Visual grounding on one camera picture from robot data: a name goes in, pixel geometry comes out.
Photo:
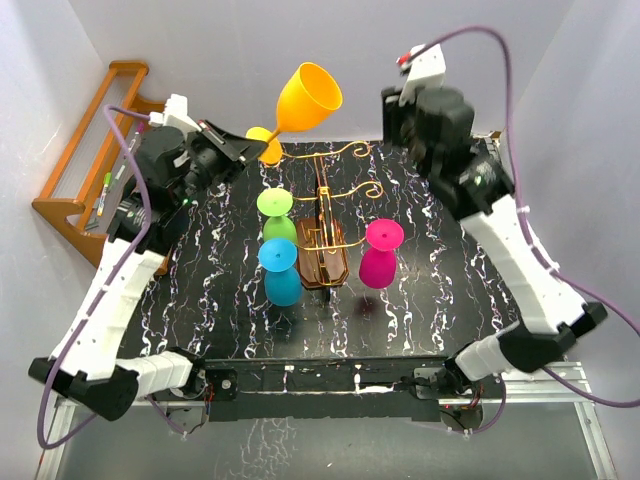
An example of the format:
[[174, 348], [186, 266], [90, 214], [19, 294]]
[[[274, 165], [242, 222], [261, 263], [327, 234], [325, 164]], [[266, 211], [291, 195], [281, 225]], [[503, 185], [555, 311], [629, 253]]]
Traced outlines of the green wine glass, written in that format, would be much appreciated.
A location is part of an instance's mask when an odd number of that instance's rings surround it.
[[297, 244], [296, 226], [288, 217], [293, 203], [292, 194], [283, 188], [267, 188], [260, 193], [256, 205], [260, 213], [267, 217], [263, 227], [264, 241], [281, 238]]

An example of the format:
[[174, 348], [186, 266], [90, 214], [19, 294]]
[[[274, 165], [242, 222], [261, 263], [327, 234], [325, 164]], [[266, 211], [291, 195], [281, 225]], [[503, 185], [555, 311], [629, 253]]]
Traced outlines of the orange wine glass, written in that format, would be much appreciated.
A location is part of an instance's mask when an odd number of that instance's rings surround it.
[[276, 128], [251, 127], [246, 137], [267, 144], [258, 160], [267, 166], [277, 165], [283, 157], [278, 140], [281, 133], [305, 132], [317, 127], [338, 111], [343, 95], [337, 81], [323, 67], [302, 63], [287, 81], [276, 105]]

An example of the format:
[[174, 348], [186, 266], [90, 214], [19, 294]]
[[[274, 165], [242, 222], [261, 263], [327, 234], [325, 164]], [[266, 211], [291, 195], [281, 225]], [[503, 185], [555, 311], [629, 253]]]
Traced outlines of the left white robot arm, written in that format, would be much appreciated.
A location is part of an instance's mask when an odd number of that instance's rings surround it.
[[29, 376], [108, 421], [159, 391], [200, 396], [207, 376], [194, 366], [194, 355], [123, 360], [118, 348], [148, 283], [187, 230], [190, 202], [211, 186], [232, 183], [267, 147], [208, 121], [189, 133], [175, 126], [147, 130], [85, 300], [54, 351], [32, 360]]

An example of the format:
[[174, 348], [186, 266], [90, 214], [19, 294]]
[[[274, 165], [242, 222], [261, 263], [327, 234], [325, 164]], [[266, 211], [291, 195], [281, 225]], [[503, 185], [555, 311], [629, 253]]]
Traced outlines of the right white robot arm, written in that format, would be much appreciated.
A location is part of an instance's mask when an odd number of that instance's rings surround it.
[[520, 230], [514, 183], [490, 141], [471, 133], [474, 110], [450, 87], [422, 88], [414, 102], [382, 90], [383, 140], [406, 149], [429, 191], [484, 250], [521, 318], [449, 357], [433, 383], [466, 397], [482, 379], [509, 370], [535, 372], [561, 359], [606, 317], [551, 275]]

